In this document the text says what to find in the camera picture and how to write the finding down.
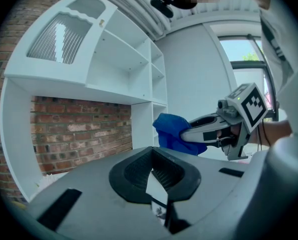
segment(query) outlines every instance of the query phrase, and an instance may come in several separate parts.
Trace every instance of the white shelf unit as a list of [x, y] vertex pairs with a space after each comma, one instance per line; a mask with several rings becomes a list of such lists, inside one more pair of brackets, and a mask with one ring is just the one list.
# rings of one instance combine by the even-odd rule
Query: white shelf unit
[[162, 52], [151, 42], [151, 68], [152, 68], [152, 98], [153, 101], [167, 104], [167, 89], [165, 79], [164, 58]]
[[31, 140], [31, 96], [132, 105], [132, 135], [142, 139], [133, 139], [134, 148], [153, 146], [152, 104], [167, 105], [162, 62], [152, 40], [107, 0], [61, 0], [32, 24], [7, 65], [0, 110], [5, 157], [27, 201], [42, 178]]
[[158, 133], [152, 124], [161, 113], [168, 113], [167, 105], [146, 102], [131, 106], [131, 121], [137, 122], [137, 124], [132, 123], [132, 143], [134, 149], [159, 146]]

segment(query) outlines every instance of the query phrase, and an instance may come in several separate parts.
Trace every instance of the shelf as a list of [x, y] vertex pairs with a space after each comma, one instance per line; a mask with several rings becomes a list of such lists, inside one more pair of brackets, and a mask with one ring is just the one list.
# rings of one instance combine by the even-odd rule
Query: shelf
[[154, 64], [152, 64], [152, 80], [154, 81], [163, 77], [164, 74]]
[[103, 31], [95, 53], [100, 60], [125, 71], [136, 70], [148, 63], [137, 50], [107, 30]]
[[116, 10], [106, 28], [133, 48], [137, 48], [148, 36], [129, 18]]
[[158, 58], [162, 57], [162, 52], [160, 49], [155, 45], [154, 42], [151, 42], [151, 61], [155, 61]]
[[154, 146], [155, 147], [159, 147], [160, 146], [159, 145], [159, 137], [158, 136], [154, 137]]

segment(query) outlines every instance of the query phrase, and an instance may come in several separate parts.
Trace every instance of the white sleeve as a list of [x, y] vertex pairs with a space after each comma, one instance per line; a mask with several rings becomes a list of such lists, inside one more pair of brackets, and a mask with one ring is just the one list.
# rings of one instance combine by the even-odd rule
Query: white sleeve
[[[286, 60], [290, 63], [292, 70], [298, 71], [298, 23], [289, 8], [282, 0], [270, 0], [268, 10], [260, 9], [261, 17], [269, 24], [269, 28], [283, 52]], [[279, 67], [278, 57], [268, 42], [264, 43], [267, 50], [267, 58], [273, 67]]]

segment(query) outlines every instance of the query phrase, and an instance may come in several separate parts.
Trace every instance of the white shelf board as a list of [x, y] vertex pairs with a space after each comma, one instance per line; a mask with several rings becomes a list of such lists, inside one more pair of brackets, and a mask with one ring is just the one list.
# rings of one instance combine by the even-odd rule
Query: white shelf board
[[152, 63], [152, 80], [156, 80], [159, 78], [163, 78], [164, 74], [156, 67], [155, 64]]
[[136, 48], [148, 38], [148, 36], [133, 21], [119, 10], [115, 11], [105, 29], [118, 36], [133, 48]]
[[154, 42], [151, 42], [151, 61], [155, 61], [163, 54]]
[[152, 102], [167, 106], [167, 102], [165, 100], [162, 100], [162, 99], [152, 98]]
[[107, 30], [103, 31], [95, 52], [102, 61], [126, 71], [148, 63], [137, 50]]
[[61, 81], [26, 78], [13, 78], [12, 81], [32, 96], [45, 96], [126, 105], [150, 101], [149, 97], [133, 97], [130, 95], [115, 93], [104, 88], [92, 86], [91, 84], [81, 86]]
[[153, 109], [155, 109], [155, 108], [164, 109], [164, 108], [167, 108], [167, 105], [153, 102]]

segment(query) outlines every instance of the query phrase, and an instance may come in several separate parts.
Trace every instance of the black strip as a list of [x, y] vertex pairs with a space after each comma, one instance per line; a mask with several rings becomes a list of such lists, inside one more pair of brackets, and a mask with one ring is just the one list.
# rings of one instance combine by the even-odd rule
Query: black strip
[[151, 197], [151, 199], [152, 199], [152, 201], [153, 201], [154, 203], [156, 203], [156, 204], [160, 205], [161, 207], [167, 209], [167, 205], [166, 205], [166, 204], [160, 202], [159, 200], [157, 200], [157, 199], [155, 199], [155, 198], [153, 198], [153, 197]]
[[228, 175], [231, 175], [231, 176], [239, 177], [239, 178], [241, 178], [242, 175], [243, 175], [243, 171], [229, 169], [229, 168], [221, 168], [219, 170], [219, 172], [223, 173], [223, 174], [228, 174]]
[[38, 222], [55, 231], [78, 200], [81, 191], [67, 189], [38, 219]]
[[266, 67], [265, 62], [260, 60], [241, 60], [241, 61], [231, 61], [230, 63], [233, 70], [264, 69]]
[[216, 131], [208, 131], [203, 133], [204, 141], [215, 141], [218, 138]]

